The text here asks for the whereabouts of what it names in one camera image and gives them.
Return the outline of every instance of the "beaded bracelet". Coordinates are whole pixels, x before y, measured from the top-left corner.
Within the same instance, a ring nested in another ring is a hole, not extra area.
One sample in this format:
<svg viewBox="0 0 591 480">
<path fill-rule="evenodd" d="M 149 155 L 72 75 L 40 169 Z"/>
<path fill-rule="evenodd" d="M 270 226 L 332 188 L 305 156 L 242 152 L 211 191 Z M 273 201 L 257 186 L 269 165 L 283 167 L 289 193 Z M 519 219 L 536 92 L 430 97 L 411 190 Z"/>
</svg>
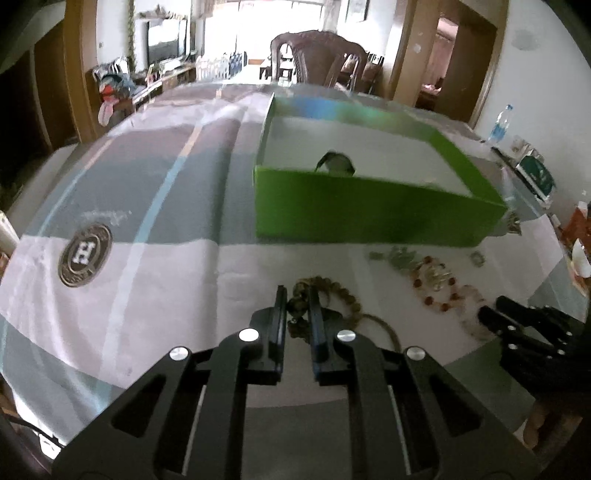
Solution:
<svg viewBox="0 0 591 480">
<path fill-rule="evenodd" d="M 464 298 L 460 295 L 457 289 L 457 281 L 456 277 L 452 277 L 450 273 L 444 273 L 440 275 L 443 277 L 442 280 L 439 281 L 440 286 L 443 284 L 443 280 L 447 285 L 450 287 L 450 295 L 447 301 L 437 301 L 435 298 L 430 294 L 430 292 L 426 289 L 425 284 L 428 283 L 425 278 L 421 278 L 421 273 L 423 267 L 427 268 L 437 268 L 440 267 L 444 271 L 446 270 L 446 266 L 442 263 L 439 259 L 433 257 L 425 257 L 423 261 L 420 262 L 415 269 L 410 272 L 410 278 L 413 281 L 414 290 L 419 294 L 423 303 L 428 306 L 432 307 L 434 310 L 438 312 L 445 313 L 448 310 L 460 306 Z M 433 290 L 439 291 L 440 288 L 437 288 L 437 285 L 434 286 Z"/>
<path fill-rule="evenodd" d="M 350 315 L 345 319 L 345 322 L 350 330 L 355 330 L 364 317 L 368 318 L 386 331 L 394 346 L 395 352 L 402 351 L 398 335 L 386 321 L 375 315 L 364 313 L 360 302 L 358 302 L 354 295 L 351 295 L 348 289 L 342 287 L 338 282 L 319 275 L 316 277 L 301 278 L 293 288 L 293 298 L 287 302 L 287 311 L 293 317 L 293 320 L 287 323 L 287 329 L 292 338 L 303 338 L 306 342 L 310 342 L 310 324 L 303 318 L 308 311 L 308 286 L 315 286 L 319 292 L 323 293 L 328 299 L 328 304 L 330 304 L 330 295 L 334 294 L 348 306 Z"/>
</svg>

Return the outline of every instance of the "wall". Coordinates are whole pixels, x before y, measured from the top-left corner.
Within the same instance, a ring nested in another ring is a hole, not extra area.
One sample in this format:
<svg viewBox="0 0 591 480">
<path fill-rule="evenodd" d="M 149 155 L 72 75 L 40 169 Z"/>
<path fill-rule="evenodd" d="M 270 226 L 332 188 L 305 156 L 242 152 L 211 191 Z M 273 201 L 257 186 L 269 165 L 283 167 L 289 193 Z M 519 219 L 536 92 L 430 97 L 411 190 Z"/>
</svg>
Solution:
<svg viewBox="0 0 591 480">
<path fill-rule="evenodd" d="M 191 13 L 191 0 L 135 0 L 135 11 L 137 13 L 154 10 L 158 4 L 176 14 Z M 96 56 L 99 63 L 127 55 L 127 29 L 127 0 L 97 0 Z"/>
<path fill-rule="evenodd" d="M 348 0 L 342 0 L 340 6 L 337 33 L 349 41 L 361 45 L 366 51 L 379 56 L 384 55 L 390 29 L 394 22 L 397 0 L 368 0 L 367 20 L 364 22 L 346 22 Z"/>
<path fill-rule="evenodd" d="M 484 17 L 496 27 L 501 23 L 501 12 L 503 11 L 503 2 L 505 1 L 506 0 L 460 0 L 460 2 L 469 6 L 477 14 Z"/>
<path fill-rule="evenodd" d="M 0 66 L 0 73 L 13 66 L 29 48 L 41 40 L 61 20 L 64 20 L 65 13 L 66 2 L 47 5 L 39 9 L 15 40 L 10 51 L 7 52 L 2 66 Z"/>
<path fill-rule="evenodd" d="M 126 0 L 97 0 L 96 3 L 96 59 L 107 63 L 127 55 Z"/>
<path fill-rule="evenodd" d="M 476 126 L 481 136 L 507 103 L 515 107 L 508 136 L 525 138 L 545 157 L 560 191 L 553 210 L 568 220 L 576 202 L 591 200 L 591 68 L 541 0 L 509 3 L 501 58 Z"/>
</svg>

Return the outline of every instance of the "television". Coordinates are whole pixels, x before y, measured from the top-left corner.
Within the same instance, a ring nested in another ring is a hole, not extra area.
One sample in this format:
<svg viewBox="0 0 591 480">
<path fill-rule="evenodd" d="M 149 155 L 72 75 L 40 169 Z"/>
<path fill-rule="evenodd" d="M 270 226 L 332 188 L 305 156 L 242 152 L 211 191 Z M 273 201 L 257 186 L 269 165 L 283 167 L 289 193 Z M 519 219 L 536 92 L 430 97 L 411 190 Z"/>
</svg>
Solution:
<svg viewBox="0 0 591 480">
<path fill-rule="evenodd" d="M 187 54 L 186 20 L 151 20 L 148 27 L 148 65 Z"/>
</svg>

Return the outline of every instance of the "table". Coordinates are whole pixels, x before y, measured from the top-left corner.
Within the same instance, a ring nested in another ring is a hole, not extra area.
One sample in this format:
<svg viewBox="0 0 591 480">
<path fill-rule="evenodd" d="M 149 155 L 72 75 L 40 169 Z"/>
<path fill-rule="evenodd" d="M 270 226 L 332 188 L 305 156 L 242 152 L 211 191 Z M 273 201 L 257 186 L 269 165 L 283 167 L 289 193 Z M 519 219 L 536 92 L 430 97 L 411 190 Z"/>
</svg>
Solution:
<svg viewBox="0 0 591 480">
<path fill-rule="evenodd" d="M 293 71 L 294 64 L 292 61 L 282 61 L 279 64 L 279 77 L 287 76 L 288 81 L 291 81 Z M 269 59 L 263 61 L 259 66 L 259 80 L 262 80 L 263 74 L 265 75 L 265 80 L 272 75 L 271 60 Z"/>
<path fill-rule="evenodd" d="M 586 299 L 570 282 L 550 221 L 508 169 L 478 156 L 464 124 L 313 85 L 190 84 L 99 139 L 22 237 L 0 285 L 0 369 L 17 397 L 70 440 L 172 347 L 211 348 L 272 305 L 278 284 L 291 290 L 298 278 L 318 274 L 347 286 L 403 346 L 424 347 L 515 430 L 533 399 L 498 366 L 499 343 L 471 338 L 458 318 L 423 307 L 408 278 L 368 260 L 390 245 L 256 237 L 252 168 L 273 93 L 405 111 L 437 126 L 515 198 L 523 236 L 499 224 L 479 246 L 487 259 L 481 269 L 470 263 L 471 249 L 411 248 L 439 257 L 487 299 L 508 294 L 584 318 Z M 68 288 L 56 274 L 59 258 L 80 226 L 93 222 L 112 231 L 109 259 L 88 285 Z M 389 347 L 378 327 L 360 331 Z M 269 468 L 289 479 L 348 478 L 345 392 L 316 386 L 309 356 L 308 345 L 288 338 L 281 384 L 249 390 L 245 479 Z"/>
</svg>

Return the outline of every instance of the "plastic bottle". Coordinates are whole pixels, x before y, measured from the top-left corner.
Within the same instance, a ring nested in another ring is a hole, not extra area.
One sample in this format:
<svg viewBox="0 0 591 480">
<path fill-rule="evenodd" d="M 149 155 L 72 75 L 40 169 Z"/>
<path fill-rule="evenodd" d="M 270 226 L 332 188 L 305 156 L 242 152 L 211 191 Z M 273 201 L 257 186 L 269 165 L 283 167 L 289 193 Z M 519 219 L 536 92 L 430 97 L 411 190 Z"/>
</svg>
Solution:
<svg viewBox="0 0 591 480">
<path fill-rule="evenodd" d="M 491 136 L 486 141 L 491 147 L 503 140 L 509 123 L 513 118 L 513 105 L 507 105 L 506 108 L 496 118 L 495 127 L 492 129 Z"/>
</svg>

